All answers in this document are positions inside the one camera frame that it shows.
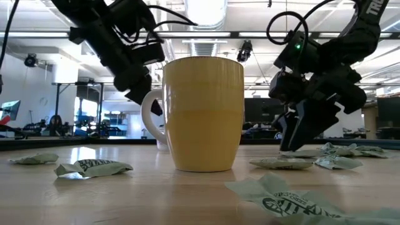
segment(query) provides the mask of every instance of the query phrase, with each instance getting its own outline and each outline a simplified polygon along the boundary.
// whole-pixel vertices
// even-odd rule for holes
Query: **mug handle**
[[[163,98],[163,90],[152,90],[150,91],[143,99],[142,106],[141,106],[141,114],[144,126],[147,128],[149,133],[153,135],[157,141],[167,144],[167,137],[166,135],[161,132],[151,120],[151,105],[153,104],[154,100]]]

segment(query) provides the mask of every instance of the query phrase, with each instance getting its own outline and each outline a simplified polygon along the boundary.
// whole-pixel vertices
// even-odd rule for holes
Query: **table surface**
[[[315,149],[317,146],[305,146]],[[56,153],[57,164],[12,165],[9,158]],[[0,152],[2,224],[279,224],[260,207],[241,201],[226,181],[258,179],[270,171],[249,159],[277,156],[278,146],[241,146],[230,171],[195,173],[174,168],[155,146],[70,146]],[[400,152],[390,159],[359,158],[364,166],[330,171],[273,171],[293,189],[316,190],[347,212],[400,208]],[[57,178],[58,163],[110,159],[133,166],[124,174]]]

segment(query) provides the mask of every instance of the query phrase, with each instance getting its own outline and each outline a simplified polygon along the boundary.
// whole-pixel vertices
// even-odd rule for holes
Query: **red object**
[[[2,120],[0,120],[0,125],[6,125],[11,120],[10,116],[5,116]]]

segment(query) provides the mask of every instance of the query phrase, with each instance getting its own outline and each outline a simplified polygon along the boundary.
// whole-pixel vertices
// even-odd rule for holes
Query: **yellow mug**
[[[179,170],[230,169],[243,123],[243,66],[221,57],[185,57],[166,64],[163,74],[162,88],[143,99],[147,130],[168,145]],[[162,99],[165,132],[151,121],[151,104],[157,98]]]

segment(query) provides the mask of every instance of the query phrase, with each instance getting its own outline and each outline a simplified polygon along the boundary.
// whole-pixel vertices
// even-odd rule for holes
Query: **mug rim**
[[[243,65],[242,65],[240,62],[237,62],[237,61],[235,61],[235,60],[228,59],[228,58],[225,58],[225,57],[219,57],[219,56],[188,56],[188,57],[182,57],[182,58],[180,58],[180,59],[175,59],[175,60],[173,60],[173,61],[171,61],[171,62],[168,62],[168,63],[164,66],[164,68],[165,68],[166,66],[172,64],[173,62],[177,62],[177,61],[181,61],[181,60],[185,60],[185,59],[193,59],[193,58],[216,58],[216,59],[223,59],[223,60],[228,60],[228,61],[232,61],[232,62],[234,62],[234,63],[237,63],[237,64],[239,64],[240,66],[242,66],[242,68],[244,68]]]

